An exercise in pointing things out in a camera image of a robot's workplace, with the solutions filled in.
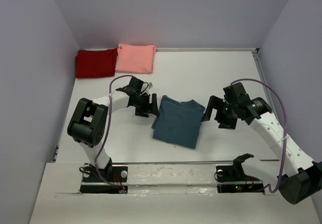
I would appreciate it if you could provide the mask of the pink t-shirt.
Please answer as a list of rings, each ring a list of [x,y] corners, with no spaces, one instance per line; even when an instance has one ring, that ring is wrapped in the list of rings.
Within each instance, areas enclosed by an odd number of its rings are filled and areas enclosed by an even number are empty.
[[[116,72],[150,74],[153,72],[155,45],[135,46],[118,44]]]

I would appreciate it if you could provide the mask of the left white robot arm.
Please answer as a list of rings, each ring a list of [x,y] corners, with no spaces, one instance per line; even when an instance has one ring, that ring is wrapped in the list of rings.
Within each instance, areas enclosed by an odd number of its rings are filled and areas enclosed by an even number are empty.
[[[113,162],[105,151],[111,127],[112,114],[128,107],[135,108],[135,115],[159,116],[156,94],[150,94],[151,82],[144,82],[132,75],[113,79],[107,96],[90,100],[81,98],[67,127],[67,134],[79,143],[89,160],[87,175],[97,175],[101,181],[112,185],[108,178],[113,174]]]

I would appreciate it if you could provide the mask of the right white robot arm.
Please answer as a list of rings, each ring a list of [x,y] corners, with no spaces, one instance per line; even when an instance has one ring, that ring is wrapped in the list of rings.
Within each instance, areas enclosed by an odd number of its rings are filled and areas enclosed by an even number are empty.
[[[251,99],[240,80],[223,91],[223,98],[210,96],[202,121],[209,121],[213,110],[221,129],[235,129],[238,120],[244,121],[268,145],[280,167],[264,163],[252,154],[243,154],[231,165],[217,168],[214,178],[219,183],[258,179],[264,182],[264,188],[271,193],[279,191],[291,204],[321,191],[321,163],[301,150],[269,104],[261,97]]]

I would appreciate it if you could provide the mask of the blue t-shirt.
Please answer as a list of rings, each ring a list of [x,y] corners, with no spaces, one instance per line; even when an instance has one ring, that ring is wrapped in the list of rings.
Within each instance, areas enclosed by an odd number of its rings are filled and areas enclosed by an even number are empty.
[[[152,124],[153,139],[195,149],[204,112],[195,100],[179,102],[164,95]]]

